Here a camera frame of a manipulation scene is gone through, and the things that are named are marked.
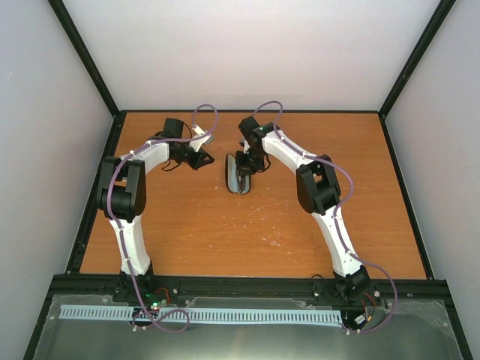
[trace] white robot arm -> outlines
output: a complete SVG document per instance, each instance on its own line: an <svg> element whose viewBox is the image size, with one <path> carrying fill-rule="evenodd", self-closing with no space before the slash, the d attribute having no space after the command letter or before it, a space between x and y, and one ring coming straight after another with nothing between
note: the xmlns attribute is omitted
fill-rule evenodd
<svg viewBox="0 0 480 360"><path fill-rule="evenodd" d="M159 140L162 138L180 138L182 137L183 121L168 118L160 136L153 136L149 140ZM213 140L213 135L209 134L202 139L195 138L202 136L205 132L197 125L192 127L196 135L189 143L186 142L162 142L148 147L140 154L135 154L124 165L121 171L121 178L117 179L126 182L126 186L116 185L112 192L112 210L120 221L120 226L116 221L109 219L115 230L118 248L121 254L121 271L130 274L128 264L122 251L120 241L120 231L123 231L125 246L130 257L130 263L133 267L134 275L144 275L151 265L149 255L146 252L142 232L142 213L146 205L146 174L153 170L157 165L168 160L174 160L177 163L187 162L194 170L211 164L214 160L203 149L202 145L207 145ZM107 214L107 190L113 171L119 164L121 157L105 157L102 161L100 171L100 182L97 192L97 204L100 209Z"/></svg>
<svg viewBox="0 0 480 360"><path fill-rule="evenodd" d="M341 282L337 285L339 293L348 298L365 288L369 281L368 273L358 260L350 256L356 253L341 216L341 208L337 211L337 222L348 253L335 226L333 213L340 202L340 186L333 167L309 159L309 155L317 155L296 145L282 130L276 134L272 123L260 126L251 116L244 119L238 128L244 136L244 149L236 152L235 159L232 155L227 156L226 183L230 192L246 194L250 190L251 175L268 169L269 155L276 157L296 175L298 201L319 224L331 254L334 276ZM298 152L286 145L286 141ZM331 161L326 155L320 158ZM321 179L316 181L314 176L321 176Z"/></svg>

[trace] white wall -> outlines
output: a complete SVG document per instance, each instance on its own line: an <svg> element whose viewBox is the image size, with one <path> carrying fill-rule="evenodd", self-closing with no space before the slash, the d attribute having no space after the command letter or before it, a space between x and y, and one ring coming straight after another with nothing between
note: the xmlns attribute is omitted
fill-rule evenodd
<svg viewBox="0 0 480 360"><path fill-rule="evenodd" d="M47 1L0 4L0 349L21 359L65 271L111 124Z"/></svg>
<svg viewBox="0 0 480 360"><path fill-rule="evenodd" d="M66 0L121 109L378 110L438 0Z"/></svg>
<svg viewBox="0 0 480 360"><path fill-rule="evenodd" d="M480 1L457 1L387 118L435 276L480 359Z"/></svg>

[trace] purple cable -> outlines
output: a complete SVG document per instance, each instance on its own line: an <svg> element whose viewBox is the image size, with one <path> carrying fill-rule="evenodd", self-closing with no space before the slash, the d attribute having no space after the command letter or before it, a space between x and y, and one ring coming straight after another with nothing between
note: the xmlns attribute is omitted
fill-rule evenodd
<svg viewBox="0 0 480 360"><path fill-rule="evenodd" d="M263 107L265 107L266 105L269 105L269 104L277 104L279 107L280 107L280 110L278 111L278 114L277 114L277 117L275 118L275 120L273 121L273 130L275 132L275 134L277 135L277 137L280 139L280 141L282 143L284 143L285 145L287 145L289 148L291 148L294 152L296 152L297 154L299 155L302 155L304 156L304 154L302 153L302 151L298 150L291 142L285 140L285 139L281 139L281 135L280 133L278 132L278 127L277 127L277 123L278 121L280 120L280 117L282 115L282 112L284 111L284 106L282 105L282 103L280 101L277 101L277 100L272 100L272 101L267 101L266 103L263 103L262 105L260 105L258 108L256 108L256 110L253 112L252 116L254 116L255 114L258 113L258 111L260 109L262 109ZM320 163L323 163L325 165L329 165L330 167L333 167L334 169L340 171L342 174L345 175L346 179L348 180L349 184L350 184L350 189L349 189L349 192L348 194L345 196L344 199L342 199L336 206L335 206L335 209L333 211L333 215L334 215L334 222L335 222L335 228L337 229L337 233L338 233L338 238L340 239L340 242L343 246L343 248L345 249L345 252L348 253L353 259L359 261L360 263L366 265L366 266L371 266L375 269L379 269L387 278L388 278L388 281L390 281L390 284L391 284L391 288L393 289L393 295L394 295L394 301L393 301L393 306L391 308L391 311L390 313L387 315L387 317L385 318L385 320L383 320L379 325L375 326L374 328L370 328L368 330L364 330L362 331L361 333L362 334L368 334L368 333L371 333L371 332L375 332L376 330L382 328L391 318L392 318L392 315L395 311L395 308L397 307L397 300L398 300L398 293L397 293L397 287L395 286L395 282L393 281L392 277L390 276L390 274L380 265L377 265L377 264L373 264L372 262L368 262L366 260L363 260L361 258L359 258L358 256L356 256L347 246L347 244L345 244L345 241L344 241L344 237L342 236L342 233L340 231L340 225L338 223L338 220L337 220L337 212L338 212L338 209L341 208L341 206L353 195L353 180L352 178L350 177L350 175L348 174L348 172L346 170L344 170L343 168L341 168L340 166L338 166L336 163L332 163L331 161L327 161L327 160L323 160L322 158L320 157L317 157L317 156L311 156L311 155L305 155L305 157L307 159L310 159L310 160L314 160L314 161L319 161ZM348 329L342 325L342 328L346 331L348 331Z"/></svg>
<svg viewBox="0 0 480 360"><path fill-rule="evenodd" d="M207 131L206 133L204 133L201 136L196 137L195 140L200 140L200 139L203 139L204 137L207 137L208 135L210 135L213 132L213 130L217 127L217 124L218 124L218 111L217 111L217 109L215 109L214 106L212 106L208 103L204 103L203 105L198 106L193 111L193 113L192 113L192 125L195 125L195 115L198 113L198 110L202 109L203 107L209 107L214 111L214 113L215 113L215 123L213 124L213 126L211 127L211 129L209 131ZM172 142L172 141L176 141L177 143L188 143L191 140L192 139L160 139L160 140L154 140L154 141L150 141L150 142L147 142L147 143L143 144L142 146L140 146L135 151L131 151L130 154L127 154L124 158L121 159L120 163L118 164L115 171L113 172L113 176L112 176L112 179L110 180L108 191L106 193L106 211L108 212L108 215L110 216L110 218L116 222L118 228L120 229L118 234L119 234L119 238L120 238L121 252L123 253L123 256L124 256L125 260L127 261L128 270L130 271L130 276L132 277L133 288L135 289L136 297L138 298L138 302L140 303L140 307L142 308L143 313L151 321L151 325L149 325L148 327L155 326L158 329L162 330L163 332L169 332L171 334L175 334L175 333L185 331L187 329L187 327L190 325L190 316L188 315L188 312L183 310L183 309L174 309L174 310L169 311L168 313L165 313L160 319L154 319L151 315L151 311L149 311L146 308L145 303L143 302L143 299L142 299L142 295L140 294L140 289L138 287L137 279L135 278L135 275L134 275L134 267L132 266L130 258L128 256L127 245L125 244L125 237L123 235L122 223L120 223L120 220L113 214L113 211L112 211L112 192L113 192L113 185L115 184L115 180L117 179L117 176L119 175L120 170L125 165L125 163L129 159L131 159L134 155L141 154L146 149L150 148L150 146L152 146L152 145L157 145L157 144L161 144L161 143L168 143L168 142ZM162 325L159 324L159 322L161 320L165 319L171 313L174 313L174 312L180 312L180 313L183 313L185 315L185 317L187 319L187 323L185 324L185 326L183 328L181 328L180 330L170 330L168 328L164 328Z"/></svg>

